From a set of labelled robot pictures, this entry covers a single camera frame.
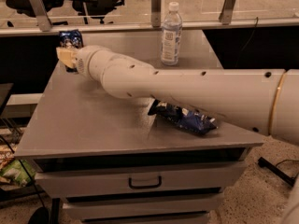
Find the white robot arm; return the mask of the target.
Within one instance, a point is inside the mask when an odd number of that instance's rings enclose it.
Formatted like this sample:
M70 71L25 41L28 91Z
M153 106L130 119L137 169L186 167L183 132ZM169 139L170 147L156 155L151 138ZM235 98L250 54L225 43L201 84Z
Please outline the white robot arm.
M101 46L56 52L113 97L154 98L299 145L296 69L158 69Z

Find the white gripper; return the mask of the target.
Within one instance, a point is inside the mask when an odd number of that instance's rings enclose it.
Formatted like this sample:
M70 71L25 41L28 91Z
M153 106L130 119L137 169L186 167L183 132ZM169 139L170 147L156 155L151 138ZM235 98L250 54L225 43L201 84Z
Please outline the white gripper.
M87 46L79 51L74 48L56 49L57 57L65 66L74 69L88 79L101 82L108 60L112 57L110 49L101 46Z

